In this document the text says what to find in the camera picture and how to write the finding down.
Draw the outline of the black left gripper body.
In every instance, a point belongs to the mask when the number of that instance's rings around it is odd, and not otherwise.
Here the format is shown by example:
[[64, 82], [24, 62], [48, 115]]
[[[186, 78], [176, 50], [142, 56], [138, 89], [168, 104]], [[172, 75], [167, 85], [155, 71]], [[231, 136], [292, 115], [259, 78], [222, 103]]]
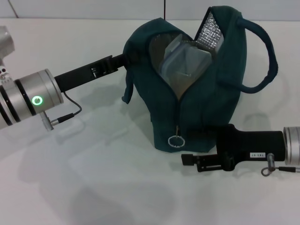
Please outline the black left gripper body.
[[113, 72], [113, 57], [108, 56], [96, 62], [58, 75], [54, 79], [60, 91], [66, 92]]

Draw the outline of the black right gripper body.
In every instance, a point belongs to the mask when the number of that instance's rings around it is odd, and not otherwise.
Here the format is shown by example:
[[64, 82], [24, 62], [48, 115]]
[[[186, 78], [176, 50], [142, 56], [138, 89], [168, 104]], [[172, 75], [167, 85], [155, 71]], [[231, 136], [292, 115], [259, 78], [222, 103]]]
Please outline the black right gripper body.
[[285, 161], [285, 141], [281, 131], [240, 131], [233, 124], [219, 127], [216, 134], [217, 156], [224, 171], [232, 171], [244, 161]]

